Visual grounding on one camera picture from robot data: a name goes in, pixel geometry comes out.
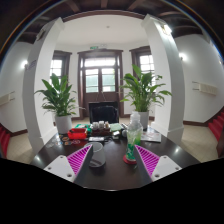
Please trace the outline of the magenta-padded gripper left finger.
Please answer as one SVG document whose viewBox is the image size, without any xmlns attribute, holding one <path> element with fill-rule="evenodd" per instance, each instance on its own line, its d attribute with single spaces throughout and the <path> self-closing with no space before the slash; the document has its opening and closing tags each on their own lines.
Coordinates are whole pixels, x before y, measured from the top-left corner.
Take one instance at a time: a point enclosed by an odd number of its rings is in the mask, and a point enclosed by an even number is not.
<svg viewBox="0 0 224 224">
<path fill-rule="evenodd" d="M 84 175 L 92 156 L 93 145 L 90 144 L 69 156 L 59 155 L 44 170 L 69 182 L 75 182 Z"/>
</svg>

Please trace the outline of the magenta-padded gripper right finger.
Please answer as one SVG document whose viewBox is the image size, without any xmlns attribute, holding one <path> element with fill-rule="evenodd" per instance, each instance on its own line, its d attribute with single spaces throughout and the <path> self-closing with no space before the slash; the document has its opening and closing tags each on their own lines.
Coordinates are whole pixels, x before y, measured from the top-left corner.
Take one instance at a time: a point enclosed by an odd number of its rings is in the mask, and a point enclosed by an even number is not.
<svg viewBox="0 0 224 224">
<path fill-rule="evenodd" d="M 142 146 L 134 146 L 134 157 L 144 185 L 181 170 L 167 155 L 158 156 Z"/>
</svg>

